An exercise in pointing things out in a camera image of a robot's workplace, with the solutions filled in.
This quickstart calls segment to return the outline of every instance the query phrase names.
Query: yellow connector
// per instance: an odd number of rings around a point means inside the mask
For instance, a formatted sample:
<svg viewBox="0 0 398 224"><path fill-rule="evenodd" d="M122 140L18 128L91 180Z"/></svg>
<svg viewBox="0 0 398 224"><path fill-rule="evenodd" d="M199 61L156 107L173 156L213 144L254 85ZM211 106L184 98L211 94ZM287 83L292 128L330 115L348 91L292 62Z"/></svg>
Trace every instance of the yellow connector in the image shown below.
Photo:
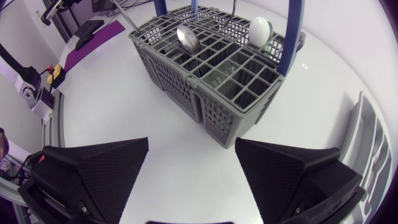
<svg viewBox="0 0 398 224"><path fill-rule="evenodd" d="M56 65L55 68L54 68L54 72L53 72L54 80L61 74L61 71L62 71L61 65L60 64ZM52 83L51 74L49 74L49 76L47 77L47 83L50 84L50 85Z"/></svg>

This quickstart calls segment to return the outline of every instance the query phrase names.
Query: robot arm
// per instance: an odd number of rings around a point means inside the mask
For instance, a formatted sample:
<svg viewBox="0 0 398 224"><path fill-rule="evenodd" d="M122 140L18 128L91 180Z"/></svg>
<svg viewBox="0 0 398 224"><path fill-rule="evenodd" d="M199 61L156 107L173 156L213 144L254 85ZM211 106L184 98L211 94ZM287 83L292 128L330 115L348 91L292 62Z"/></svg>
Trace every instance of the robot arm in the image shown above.
<svg viewBox="0 0 398 224"><path fill-rule="evenodd" d="M14 86L24 99L29 109L46 123L52 114L53 98L48 90L40 88L42 78L33 67L23 67L0 44L0 56L17 73Z"/></svg>

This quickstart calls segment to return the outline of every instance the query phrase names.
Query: metal spoon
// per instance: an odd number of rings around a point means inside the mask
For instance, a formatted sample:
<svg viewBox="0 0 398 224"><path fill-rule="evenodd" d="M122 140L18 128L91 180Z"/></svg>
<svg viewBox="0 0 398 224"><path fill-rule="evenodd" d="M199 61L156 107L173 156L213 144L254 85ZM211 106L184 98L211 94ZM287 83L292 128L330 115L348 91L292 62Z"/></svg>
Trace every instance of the metal spoon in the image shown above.
<svg viewBox="0 0 398 224"><path fill-rule="evenodd" d="M198 52L200 46L199 40L191 29L184 25L179 25L177 27L177 36L185 50L191 54Z"/></svg>

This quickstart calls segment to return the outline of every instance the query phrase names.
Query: white wall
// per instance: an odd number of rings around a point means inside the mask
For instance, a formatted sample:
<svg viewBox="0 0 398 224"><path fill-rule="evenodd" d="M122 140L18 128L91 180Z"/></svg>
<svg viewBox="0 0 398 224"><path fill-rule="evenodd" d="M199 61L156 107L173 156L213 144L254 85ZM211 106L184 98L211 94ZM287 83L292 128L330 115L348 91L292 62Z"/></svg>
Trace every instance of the white wall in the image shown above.
<svg viewBox="0 0 398 224"><path fill-rule="evenodd" d="M41 15L45 11L43 0L23 0L23 2L25 2L27 6L28 15L30 16L32 22L34 23L34 26L36 26L38 32L40 33L42 38L46 41L52 53L57 58L58 62L60 60L62 50L66 43L65 41L63 41L61 34L58 32L57 28L53 23L51 23L49 26L46 26L40 20Z"/></svg>
<svg viewBox="0 0 398 224"><path fill-rule="evenodd" d="M288 0L246 1L287 18ZM335 51L362 79L383 113L396 151L398 46L379 1L306 0L303 28Z"/></svg>
<svg viewBox="0 0 398 224"><path fill-rule="evenodd" d="M41 71L58 62L21 0L10 3L1 12L0 43L25 67L33 66Z"/></svg>

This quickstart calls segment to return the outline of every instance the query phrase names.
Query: grid mesh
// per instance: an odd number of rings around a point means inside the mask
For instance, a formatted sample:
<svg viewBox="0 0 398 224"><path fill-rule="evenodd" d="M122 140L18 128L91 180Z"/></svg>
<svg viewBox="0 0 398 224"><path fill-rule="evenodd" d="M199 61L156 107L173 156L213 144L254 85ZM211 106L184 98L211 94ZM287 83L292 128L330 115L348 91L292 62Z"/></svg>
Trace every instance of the grid mesh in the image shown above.
<svg viewBox="0 0 398 224"><path fill-rule="evenodd" d="M265 50L257 49L249 44L250 21L247 19L234 16L227 25L226 21L231 17L231 15L212 7L198 7L198 12L194 14L191 11L190 6L185 6L169 12L168 15L173 16L182 22L189 21L193 24L211 29L239 45L245 45L256 52L265 55L277 65L280 62L284 37L277 32L274 32L274 35L271 40L268 41Z"/></svg>
<svg viewBox="0 0 398 224"><path fill-rule="evenodd" d="M192 14L187 6L155 17L141 26L141 34L132 32L130 38L153 82L193 119L199 121L203 116L209 134L224 147L230 146L231 136L258 121L264 110L256 108L264 107L267 93L283 80L276 72L283 37L275 34L268 43L273 47L265 54L249 45L247 20L233 17L224 26L229 14L201 6L198 10ZM198 37L200 46L195 54L187 52L178 40L180 24ZM201 103L194 104L191 94L197 94Z"/></svg>
<svg viewBox="0 0 398 224"><path fill-rule="evenodd" d="M182 106L185 107L193 116L195 112L192 106L190 96L191 87L184 82L179 75L177 75L169 67L165 66L160 61L154 59L154 66L159 74L160 79L166 92L170 93Z"/></svg>

